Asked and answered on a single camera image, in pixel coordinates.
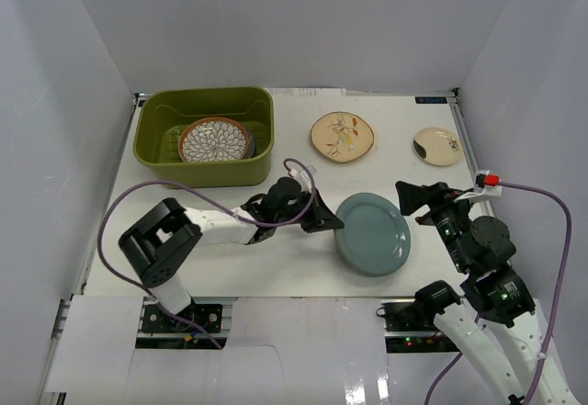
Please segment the light blue ceramic plate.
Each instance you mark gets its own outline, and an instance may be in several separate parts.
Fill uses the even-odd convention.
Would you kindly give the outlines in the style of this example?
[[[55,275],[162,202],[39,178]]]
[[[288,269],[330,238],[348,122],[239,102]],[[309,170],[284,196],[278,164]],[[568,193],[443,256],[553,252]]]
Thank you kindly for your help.
[[[335,215],[344,223],[334,232],[341,258],[366,276],[387,276],[407,261],[411,245],[409,226],[388,199],[357,193],[344,200]]]

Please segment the small cream flower plate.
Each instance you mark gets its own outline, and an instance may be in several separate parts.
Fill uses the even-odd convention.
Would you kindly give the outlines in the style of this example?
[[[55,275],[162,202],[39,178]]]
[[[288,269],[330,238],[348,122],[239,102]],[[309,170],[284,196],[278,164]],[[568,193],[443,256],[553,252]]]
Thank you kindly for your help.
[[[413,150],[421,160],[434,166],[452,165],[463,154],[458,136],[439,127],[419,130],[413,136]]]

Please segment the beige bird branch plate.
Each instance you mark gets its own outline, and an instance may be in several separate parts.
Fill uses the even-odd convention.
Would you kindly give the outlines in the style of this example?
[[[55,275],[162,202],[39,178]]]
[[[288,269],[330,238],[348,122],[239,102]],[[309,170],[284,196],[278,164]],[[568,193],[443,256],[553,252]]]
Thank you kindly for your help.
[[[334,163],[351,163],[374,145],[373,129],[353,113],[336,111],[323,115],[311,127],[315,150]]]

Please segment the brown rimmed petal pattern bowl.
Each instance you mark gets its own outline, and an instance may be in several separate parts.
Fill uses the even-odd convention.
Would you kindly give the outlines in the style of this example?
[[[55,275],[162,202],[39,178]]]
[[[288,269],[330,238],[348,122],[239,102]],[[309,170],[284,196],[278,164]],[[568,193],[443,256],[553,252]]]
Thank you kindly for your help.
[[[202,118],[189,125],[178,141],[184,163],[215,163],[242,160],[251,136],[240,122],[222,117]]]

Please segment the grey reindeer snowflake plate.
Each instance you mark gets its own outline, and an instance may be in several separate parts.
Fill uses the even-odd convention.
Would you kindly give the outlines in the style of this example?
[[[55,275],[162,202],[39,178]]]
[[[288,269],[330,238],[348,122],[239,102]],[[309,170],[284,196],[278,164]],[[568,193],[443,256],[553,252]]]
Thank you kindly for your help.
[[[255,148],[256,148],[256,141],[255,138],[252,134],[249,135],[249,144],[248,144],[248,150],[246,152],[246,155],[244,156],[244,159],[250,159],[254,157],[254,153],[255,153]]]

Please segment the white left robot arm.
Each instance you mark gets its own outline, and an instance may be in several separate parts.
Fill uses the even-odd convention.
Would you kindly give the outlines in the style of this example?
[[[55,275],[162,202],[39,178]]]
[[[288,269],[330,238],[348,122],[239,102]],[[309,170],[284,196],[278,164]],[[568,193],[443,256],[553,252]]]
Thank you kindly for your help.
[[[257,244],[289,224],[307,233],[345,226],[318,191],[284,176],[266,193],[227,212],[185,208],[176,199],[166,198],[120,236],[119,248],[141,285],[161,305],[165,323],[183,331],[194,320],[194,308],[177,272],[190,253],[197,247],[224,243]]]

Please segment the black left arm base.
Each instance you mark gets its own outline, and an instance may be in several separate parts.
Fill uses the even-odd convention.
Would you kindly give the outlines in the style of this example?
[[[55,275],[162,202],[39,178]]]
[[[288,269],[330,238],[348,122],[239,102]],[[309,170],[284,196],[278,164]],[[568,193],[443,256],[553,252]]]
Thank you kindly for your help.
[[[144,304],[135,341],[143,350],[220,350],[227,341],[222,304],[196,303],[178,314],[165,314],[156,304]]]

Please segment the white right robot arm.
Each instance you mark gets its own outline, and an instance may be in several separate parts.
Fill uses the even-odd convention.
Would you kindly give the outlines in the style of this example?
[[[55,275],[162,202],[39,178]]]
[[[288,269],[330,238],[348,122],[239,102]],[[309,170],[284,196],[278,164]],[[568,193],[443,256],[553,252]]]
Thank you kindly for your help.
[[[465,275],[462,294],[439,280],[421,288],[409,307],[424,329],[438,329],[480,375],[499,404],[575,404],[549,345],[557,313],[540,329],[536,304],[510,265],[516,248],[508,227],[494,216],[471,219],[471,207],[513,188],[489,171],[477,173],[471,190],[439,182],[396,183],[400,211],[433,226],[456,269]]]

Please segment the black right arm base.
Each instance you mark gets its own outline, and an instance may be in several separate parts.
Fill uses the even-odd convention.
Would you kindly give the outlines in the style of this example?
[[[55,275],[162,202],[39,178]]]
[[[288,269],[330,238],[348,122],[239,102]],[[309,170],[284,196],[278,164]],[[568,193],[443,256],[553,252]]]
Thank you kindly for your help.
[[[411,300],[383,302],[376,316],[383,320],[387,354],[458,352],[444,333],[418,315]]]

